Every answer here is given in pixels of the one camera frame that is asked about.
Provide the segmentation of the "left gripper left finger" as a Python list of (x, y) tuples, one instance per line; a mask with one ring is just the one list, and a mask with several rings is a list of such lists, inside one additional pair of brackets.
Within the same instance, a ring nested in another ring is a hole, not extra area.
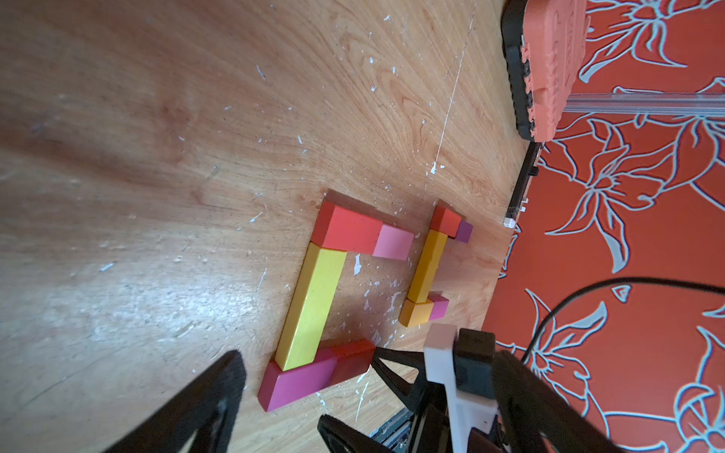
[(107, 451), (226, 452), (246, 380), (242, 354), (228, 351)]

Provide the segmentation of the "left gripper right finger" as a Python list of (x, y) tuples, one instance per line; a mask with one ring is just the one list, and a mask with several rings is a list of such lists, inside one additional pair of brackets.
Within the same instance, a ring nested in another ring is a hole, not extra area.
[(518, 358), (498, 351), (493, 385), (513, 452), (619, 452), (612, 441), (572, 410)]

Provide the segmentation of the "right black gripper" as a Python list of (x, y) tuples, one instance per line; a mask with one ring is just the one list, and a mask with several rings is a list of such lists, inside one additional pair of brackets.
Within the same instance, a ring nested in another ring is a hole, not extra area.
[[(429, 404), (429, 382), (442, 384), (449, 410), (452, 450), (466, 452), (472, 428), (484, 434), (494, 428), (498, 403), (492, 398), (458, 389), (453, 356), (457, 339), (455, 326), (432, 324), (424, 343), (424, 353), (376, 347), (371, 365), (409, 411), (420, 411)], [(417, 371), (415, 380), (407, 381), (390, 364)], [(393, 453), (390, 448), (327, 414), (319, 418), (317, 429), (332, 453)]]

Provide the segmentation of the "magenta block front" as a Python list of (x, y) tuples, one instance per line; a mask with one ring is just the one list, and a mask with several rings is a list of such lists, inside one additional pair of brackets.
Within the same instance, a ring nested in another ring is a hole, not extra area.
[(266, 367), (258, 400), (267, 413), (326, 388), (332, 380), (337, 358), (331, 348), (320, 349), (310, 364), (282, 371), (275, 360)]

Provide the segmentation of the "magenta block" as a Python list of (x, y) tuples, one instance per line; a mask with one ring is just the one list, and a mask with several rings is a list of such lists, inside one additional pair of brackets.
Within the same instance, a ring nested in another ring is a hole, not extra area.
[(331, 348), (320, 349), (310, 364), (282, 371), (275, 360), (266, 367), (258, 400), (267, 413), (326, 388), (332, 380), (337, 358)]
[(432, 312), (430, 313), (430, 321), (443, 319), (449, 308), (449, 300), (439, 293), (430, 293), (428, 300), (432, 303)]

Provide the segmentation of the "orange yellow block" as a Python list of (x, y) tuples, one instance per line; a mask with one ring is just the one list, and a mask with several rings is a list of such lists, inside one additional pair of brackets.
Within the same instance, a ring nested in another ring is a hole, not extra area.
[(434, 303), (430, 301), (415, 303), (412, 300), (406, 299), (398, 322), (406, 328), (412, 328), (426, 324), (430, 321), (430, 316), (434, 308)]

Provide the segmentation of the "yellow long block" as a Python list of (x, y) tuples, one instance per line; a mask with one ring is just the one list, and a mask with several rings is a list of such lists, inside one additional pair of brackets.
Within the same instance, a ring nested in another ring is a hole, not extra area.
[(315, 360), (346, 258), (345, 251), (309, 243), (275, 354), (282, 371)]
[(429, 231), (407, 295), (411, 302), (419, 304), (427, 301), (448, 239), (444, 232)]

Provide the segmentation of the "yellow long block front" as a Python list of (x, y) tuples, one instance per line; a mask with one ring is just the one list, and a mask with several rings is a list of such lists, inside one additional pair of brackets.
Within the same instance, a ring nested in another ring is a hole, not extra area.
[(282, 371), (315, 360), (346, 258), (345, 251), (309, 243), (275, 354)]

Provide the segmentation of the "pink block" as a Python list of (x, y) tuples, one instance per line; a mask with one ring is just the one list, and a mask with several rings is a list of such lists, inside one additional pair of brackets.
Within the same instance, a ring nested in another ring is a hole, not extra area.
[(408, 260), (415, 234), (396, 226), (383, 224), (373, 257), (391, 260)]

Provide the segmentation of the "red long block front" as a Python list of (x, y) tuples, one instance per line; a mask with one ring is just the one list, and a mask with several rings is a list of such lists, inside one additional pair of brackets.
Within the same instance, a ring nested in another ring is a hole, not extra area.
[(383, 221), (325, 200), (311, 241), (326, 249), (372, 255), (382, 229)]

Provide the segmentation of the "purple block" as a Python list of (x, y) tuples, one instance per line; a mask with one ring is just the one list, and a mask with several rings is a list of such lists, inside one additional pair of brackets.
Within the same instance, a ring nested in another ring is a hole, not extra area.
[(473, 232), (473, 225), (462, 220), (459, 224), (455, 240), (460, 243), (469, 243)]

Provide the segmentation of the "short red block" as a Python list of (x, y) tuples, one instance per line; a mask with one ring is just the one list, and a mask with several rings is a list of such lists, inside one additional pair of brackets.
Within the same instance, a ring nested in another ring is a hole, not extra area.
[(451, 209), (445, 206), (436, 206), (432, 215), (432, 221), (430, 221), (430, 229), (455, 238), (462, 220), (462, 216)]

